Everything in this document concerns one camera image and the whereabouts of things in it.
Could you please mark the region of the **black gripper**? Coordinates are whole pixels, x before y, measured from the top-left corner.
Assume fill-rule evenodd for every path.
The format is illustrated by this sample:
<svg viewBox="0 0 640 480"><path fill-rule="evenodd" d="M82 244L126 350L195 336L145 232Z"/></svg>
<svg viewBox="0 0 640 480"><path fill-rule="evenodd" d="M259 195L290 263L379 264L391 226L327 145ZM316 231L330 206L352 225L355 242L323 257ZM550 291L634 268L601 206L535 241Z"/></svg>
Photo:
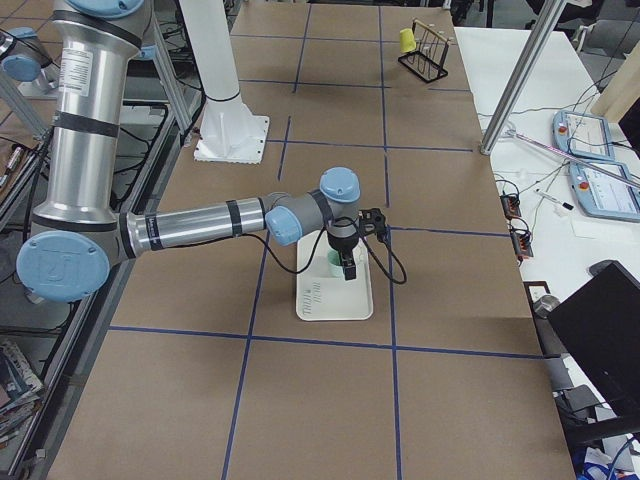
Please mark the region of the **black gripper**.
<svg viewBox="0 0 640 480"><path fill-rule="evenodd" d="M346 237L339 237L332 233L328 233L329 246L340 254L342 260L342 269L345 280L355 280L357 277L357 266L353 259L353 250L359 243L357 233Z"/></svg>

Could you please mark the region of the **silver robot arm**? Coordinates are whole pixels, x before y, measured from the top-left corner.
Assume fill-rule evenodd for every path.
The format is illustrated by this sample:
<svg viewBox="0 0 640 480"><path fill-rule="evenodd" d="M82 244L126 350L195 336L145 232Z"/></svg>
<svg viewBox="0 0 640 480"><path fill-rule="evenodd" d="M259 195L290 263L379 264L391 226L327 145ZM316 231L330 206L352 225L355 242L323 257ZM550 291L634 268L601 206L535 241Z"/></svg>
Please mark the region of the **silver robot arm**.
<svg viewBox="0 0 640 480"><path fill-rule="evenodd" d="M271 193L173 213L148 212L153 188L166 182L163 153L171 125L147 144L136 176L117 202L121 110L128 66L162 36L150 1L58 1L53 23L63 40L57 109L45 200L16 258L25 291L75 302L98 291L116 265L147 251L197 246L266 230L281 245L324 230L346 280L356 276L360 185L350 169L324 172L298 197Z"/></svg>

